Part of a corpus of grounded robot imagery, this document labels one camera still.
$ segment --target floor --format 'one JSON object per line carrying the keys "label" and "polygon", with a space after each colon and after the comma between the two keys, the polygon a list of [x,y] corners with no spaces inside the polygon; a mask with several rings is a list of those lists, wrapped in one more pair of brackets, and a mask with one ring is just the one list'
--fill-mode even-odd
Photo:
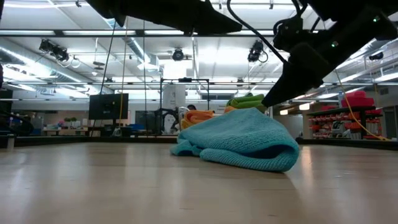
{"label": "floor", "polygon": [[0,153],[0,223],[394,223],[398,152],[304,146],[286,174],[174,157],[170,144]]}

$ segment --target person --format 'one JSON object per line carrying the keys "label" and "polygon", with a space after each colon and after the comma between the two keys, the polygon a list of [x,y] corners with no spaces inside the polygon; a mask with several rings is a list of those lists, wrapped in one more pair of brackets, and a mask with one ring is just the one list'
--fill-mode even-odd
{"label": "person", "polygon": [[188,105],[187,108],[188,108],[189,110],[197,110],[197,108],[196,108],[195,105]]}

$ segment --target ceiling light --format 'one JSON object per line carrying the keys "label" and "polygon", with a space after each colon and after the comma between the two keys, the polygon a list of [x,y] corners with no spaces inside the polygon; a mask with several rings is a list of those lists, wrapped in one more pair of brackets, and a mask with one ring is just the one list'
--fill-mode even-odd
{"label": "ceiling light", "polygon": [[[81,6],[89,6],[88,3],[80,3]],[[5,3],[4,7],[23,8],[23,9],[50,9],[58,7],[76,7],[75,3],[70,4],[9,4]]]}
{"label": "ceiling light", "polygon": [[338,95],[338,93],[325,93],[323,95],[318,96],[317,98],[319,98],[319,99],[327,99],[327,98],[331,98],[331,97],[334,97],[334,96],[337,96],[337,95]]}
{"label": "ceiling light", "polygon": [[65,86],[76,90],[76,87],[74,87],[74,86],[71,86],[71,85],[65,85]]}
{"label": "ceiling light", "polygon": [[[126,35],[125,30],[66,30],[63,31],[64,35]],[[127,35],[135,35],[136,31],[128,30]]]}
{"label": "ceiling light", "polygon": [[145,70],[159,70],[159,66],[150,64],[150,63],[141,63],[137,66],[137,68],[141,71]]}
{"label": "ceiling light", "polygon": [[34,88],[27,86],[27,85],[23,85],[23,84],[19,84],[19,85],[7,84],[7,85],[12,86],[14,88],[20,88],[23,90],[27,90],[27,91],[36,91]]}
{"label": "ceiling light", "polygon": [[184,32],[179,30],[145,30],[148,35],[183,35]]}
{"label": "ceiling light", "polygon": [[398,78],[398,72],[397,73],[388,74],[388,75],[383,75],[382,77],[379,77],[379,78],[375,79],[374,81],[383,82],[383,81],[392,80],[392,79],[395,79],[395,78]]}
{"label": "ceiling light", "polygon": [[289,113],[288,110],[281,110],[281,111],[279,112],[280,115],[287,115],[288,113]]}
{"label": "ceiling light", "polygon": [[343,82],[351,81],[351,80],[353,80],[355,78],[358,78],[360,76],[361,76],[360,74],[350,75],[348,77],[345,77],[345,78],[341,79],[341,82],[343,83]]}
{"label": "ceiling light", "polygon": [[306,104],[300,105],[298,108],[300,110],[309,110],[310,109],[310,104],[306,103]]}
{"label": "ceiling light", "polygon": [[112,77],[112,80],[115,82],[142,82],[139,78],[137,77]]}
{"label": "ceiling light", "polygon": [[10,68],[3,68],[3,76],[4,78],[9,78],[11,80],[19,80],[19,81],[40,81],[37,78],[23,74],[21,72],[14,71]]}
{"label": "ceiling light", "polygon": [[[232,9],[258,9],[258,10],[273,10],[269,9],[270,4],[231,4]],[[274,9],[285,9],[285,10],[295,10],[295,7],[293,4],[274,4]]]}
{"label": "ceiling light", "polygon": [[0,35],[55,35],[52,30],[0,30]]}
{"label": "ceiling light", "polygon": [[85,95],[85,94],[82,94],[75,90],[69,90],[66,88],[57,88],[57,92],[61,93],[63,95],[74,97],[74,98],[87,98],[87,95]]}
{"label": "ceiling light", "polygon": [[365,88],[365,87],[355,88],[355,89],[353,89],[353,90],[346,91],[346,93],[353,93],[353,92],[355,92],[355,91],[362,90],[363,88]]}
{"label": "ceiling light", "polygon": [[[258,30],[261,35],[274,35],[274,31],[272,30]],[[251,30],[242,30],[239,32],[228,33],[228,35],[255,35],[255,33]]]}

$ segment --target lamp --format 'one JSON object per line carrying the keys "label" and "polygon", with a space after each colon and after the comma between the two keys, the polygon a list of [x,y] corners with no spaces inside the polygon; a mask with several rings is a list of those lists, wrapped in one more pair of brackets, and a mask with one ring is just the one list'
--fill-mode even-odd
{"label": "lamp", "polygon": [[310,109],[310,103],[306,103],[306,104],[300,105],[298,108],[300,110],[309,110]]}
{"label": "lamp", "polygon": [[289,111],[288,110],[281,110],[279,113],[280,113],[280,115],[287,115],[289,113]]}

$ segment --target yellow cable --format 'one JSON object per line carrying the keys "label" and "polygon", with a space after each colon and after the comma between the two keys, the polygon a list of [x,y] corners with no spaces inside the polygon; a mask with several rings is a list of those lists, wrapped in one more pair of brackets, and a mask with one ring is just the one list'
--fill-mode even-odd
{"label": "yellow cable", "polygon": [[[127,38],[127,32],[129,30],[129,17],[127,17],[126,20],[126,38]],[[126,52],[127,52],[127,42],[124,42],[124,59],[123,59],[123,75],[122,75],[122,92],[120,94],[120,115],[119,115],[119,128],[122,125],[122,108],[123,108],[123,88],[124,88],[124,71],[126,68]]]}
{"label": "yellow cable", "polygon": [[337,71],[336,71],[336,75],[337,75],[338,81],[339,81],[339,83],[340,83],[340,87],[341,87],[341,89],[343,90],[344,98],[345,98],[345,100],[346,100],[346,102],[347,102],[349,112],[351,113],[351,116],[354,118],[354,120],[360,125],[361,128],[363,128],[368,134],[372,135],[373,137],[376,137],[376,138],[378,138],[379,140],[382,140],[382,141],[390,141],[390,139],[388,139],[388,138],[385,138],[385,137],[382,137],[382,136],[377,136],[377,135],[371,133],[368,129],[366,129],[366,128],[355,118],[355,115],[354,115],[354,113],[353,113],[353,110],[351,109],[351,106],[349,105],[349,101],[348,101],[348,99],[347,99],[346,91],[345,91],[345,89],[344,89],[344,87],[343,87],[343,84],[342,84],[342,82],[341,82],[341,80],[340,80],[340,77],[339,77]]}

